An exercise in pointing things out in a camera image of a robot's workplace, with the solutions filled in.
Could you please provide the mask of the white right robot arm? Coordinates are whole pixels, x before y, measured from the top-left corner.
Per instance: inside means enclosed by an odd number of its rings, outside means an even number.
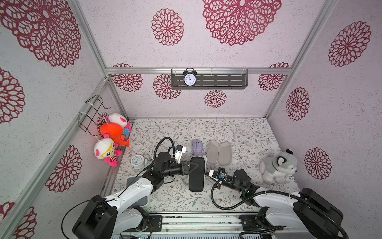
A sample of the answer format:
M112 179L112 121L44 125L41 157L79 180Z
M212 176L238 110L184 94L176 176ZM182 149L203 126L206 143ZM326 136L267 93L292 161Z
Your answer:
M243 169L229 176L220 167L210 176L216 179L213 189L225 186L240 193L239 203L229 207L214 203L217 208L233 210L246 204L260 209L247 220L250 226L245 233L267 234L289 227L307 230L317 239L349 237L341 226L343 213L312 189L303 188L295 193L263 189L253 184Z

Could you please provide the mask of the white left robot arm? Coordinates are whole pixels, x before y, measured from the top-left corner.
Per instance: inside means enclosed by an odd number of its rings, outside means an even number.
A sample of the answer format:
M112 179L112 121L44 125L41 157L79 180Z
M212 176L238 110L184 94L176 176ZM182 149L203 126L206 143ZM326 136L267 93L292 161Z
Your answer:
M205 168L201 156L177 163L168 152L161 152L129 187L107 197L96 195L90 199L72 232L79 239L110 239L129 229L142 231L148 225L149 213L134 203L158 190L165 177L186 175L199 180L204 178Z

